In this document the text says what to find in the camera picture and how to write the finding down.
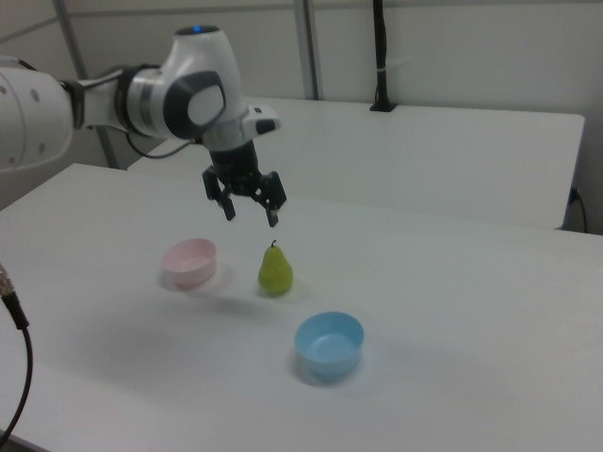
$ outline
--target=bowl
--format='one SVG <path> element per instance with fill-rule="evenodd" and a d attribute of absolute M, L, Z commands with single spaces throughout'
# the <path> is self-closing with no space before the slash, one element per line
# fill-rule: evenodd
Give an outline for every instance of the bowl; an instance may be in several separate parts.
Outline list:
<path fill-rule="evenodd" d="M 365 332 L 346 313 L 322 313 L 306 319 L 295 333 L 295 348 L 303 364 L 317 377 L 338 379 L 360 359 Z"/>
<path fill-rule="evenodd" d="M 205 238 L 185 240 L 166 251 L 161 265 L 174 284 L 194 287 L 216 272 L 216 245 Z"/>

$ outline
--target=blue bowl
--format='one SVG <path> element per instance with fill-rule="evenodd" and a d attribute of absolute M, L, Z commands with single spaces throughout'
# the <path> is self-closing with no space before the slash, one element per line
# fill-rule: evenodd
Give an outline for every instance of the blue bowl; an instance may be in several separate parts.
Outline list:
<path fill-rule="evenodd" d="M 295 348 L 318 377 L 337 379 L 360 359 L 365 339 L 362 325 L 345 313 L 322 313 L 305 320 L 295 333 Z"/>

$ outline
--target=black pole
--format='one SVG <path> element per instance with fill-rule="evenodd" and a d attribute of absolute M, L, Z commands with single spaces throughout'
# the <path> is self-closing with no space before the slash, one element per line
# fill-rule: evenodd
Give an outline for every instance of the black pole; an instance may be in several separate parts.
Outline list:
<path fill-rule="evenodd" d="M 377 58 L 377 91 L 375 104 L 370 110 L 389 112 L 396 108 L 397 104 L 390 103 L 387 97 L 387 72 L 385 70 L 387 37 L 383 18 L 383 0 L 373 0 L 373 19 L 375 23 L 375 56 Z"/>

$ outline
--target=cable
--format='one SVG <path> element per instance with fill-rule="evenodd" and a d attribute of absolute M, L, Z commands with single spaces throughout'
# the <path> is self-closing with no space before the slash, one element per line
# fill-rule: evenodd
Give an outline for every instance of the cable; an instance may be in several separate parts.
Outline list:
<path fill-rule="evenodd" d="M 19 401 L 19 406 L 17 407 L 17 411 L 12 416 L 10 424 L 8 424 L 7 429 L 0 438 L 0 449 L 8 441 L 10 433 L 12 433 L 15 426 L 17 425 L 17 422 L 19 422 L 19 418 L 21 417 L 21 413 L 23 412 L 23 408 L 25 407 L 25 402 L 27 401 L 27 396 L 29 396 L 29 388 L 31 386 L 31 379 L 34 373 L 34 353 L 31 346 L 31 338 L 29 337 L 29 331 L 27 330 L 27 328 L 24 328 L 22 329 L 22 332 L 23 337 L 25 339 L 25 347 L 27 349 L 27 374 L 25 376 L 25 385 L 23 388 L 23 393 L 21 395 L 21 400 Z"/>
<path fill-rule="evenodd" d="M 576 193 L 576 200 L 579 202 L 580 208 L 582 209 L 582 222 L 584 224 L 584 233 L 587 234 L 588 233 L 588 223 L 586 221 L 586 209 L 584 208 L 584 201 L 582 200 L 582 197 L 580 196 L 579 193 Z"/>
<path fill-rule="evenodd" d="M 104 85 L 105 83 L 109 83 L 109 82 L 112 82 L 113 80 L 117 80 L 118 78 L 120 78 L 120 75 L 122 75 L 121 72 L 113 75 L 112 77 L 108 77 L 108 78 L 99 80 L 98 82 L 90 83 L 88 85 L 82 85 L 82 87 L 84 88 L 84 90 L 100 87 L 101 85 Z"/>
<path fill-rule="evenodd" d="M 3 63 L 3 62 L 19 64 L 30 71 L 37 71 L 37 69 L 34 68 L 31 64 L 27 63 L 26 61 L 23 61 L 22 59 L 15 57 L 15 56 L 0 55 L 0 63 Z"/>
<path fill-rule="evenodd" d="M 8 424 L 8 427 L 3 433 L 2 437 L 0 437 L 0 448 L 2 448 L 2 446 L 8 441 L 10 433 L 12 433 L 12 431 L 14 430 L 15 426 L 17 425 L 17 422 L 19 422 L 19 418 L 21 417 L 21 413 L 23 412 L 23 408 L 25 406 L 25 402 L 27 401 L 27 396 L 29 396 L 29 388 L 31 386 L 31 378 L 33 376 L 34 371 L 34 353 L 31 346 L 31 338 L 29 337 L 29 331 L 27 330 L 29 322 L 25 317 L 23 309 L 21 309 L 21 303 L 19 302 L 19 297 L 17 297 L 15 288 L 12 285 L 12 281 L 8 277 L 7 271 L 2 265 L 0 265 L 0 297 L 2 298 L 2 301 L 4 301 L 8 312 L 12 316 L 12 320 L 15 322 L 17 330 L 21 330 L 23 332 L 23 338 L 25 339 L 25 348 L 27 349 L 27 373 L 25 376 L 25 385 L 23 388 L 23 393 L 21 394 L 21 400 L 19 401 L 17 411 L 12 416 L 12 420 L 10 421 L 10 424 Z"/>
<path fill-rule="evenodd" d="M 192 142 L 190 141 L 190 142 L 185 143 L 182 146 L 174 149 L 173 151 L 169 151 L 168 153 L 163 153 L 161 155 L 148 155 L 147 153 L 144 153 L 143 151 L 141 151 L 139 148 L 136 147 L 136 145 L 132 141 L 132 138 L 130 137 L 130 134 L 128 134 L 127 132 L 125 134 L 125 139 L 128 141 L 128 144 L 134 150 L 135 153 L 137 153 L 138 155 L 141 155 L 143 157 L 146 157 L 146 158 L 154 158 L 154 159 L 171 157 L 175 153 L 179 153 L 180 151 L 182 151 L 183 149 L 185 149 L 186 146 L 188 146 L 189 144 L 192 144 Z"/>
<path fill-rule="evenodd" d="M 580 196 L 580 189 L 577 186 L 572 186 L 569 190 L 569 198 L 567 199 L 567 205 L 572 205 L 575 201 L 580 204 L 580 210 L 582 211 L 582 224 L 584 225 L 584 233 L 588 233 L 588 222 L 586 221 L 586 208 L 584 207 L 584 201 Z"/>

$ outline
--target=white table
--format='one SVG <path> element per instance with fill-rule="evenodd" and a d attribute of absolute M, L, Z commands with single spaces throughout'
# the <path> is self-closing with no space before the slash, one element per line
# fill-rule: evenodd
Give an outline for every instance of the white table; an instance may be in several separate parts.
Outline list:
<path fill-rule="evenodd" d="M 288 195 L 486 219 L 562 226 L 584 119 L 577 115 L 251 98 L 282 129 L 255 141 L 260 169 Z M 167 142 L 155 154 L 174 149 Z M 211 164 L 193 146 L 129 170 L 201 180 Z"/>
<path fill-rule="evenodd" d="M 36 368 L 15 434 L 86 450 L 597 451 L 603 448 L 603 241 L 291 197 L 270 229 L 201 182 L 74 165 L 0 213 L 0 257 L 31 322 Z M 172 244 L 217 244 L 190 292 Z M 262 297 L 277 239 L 292 290 Z M 355 315 L 359 368 L 321 385 L 295 360 L 308 316 Z M 0 415 L 24 346 L 0 315 Z"/>

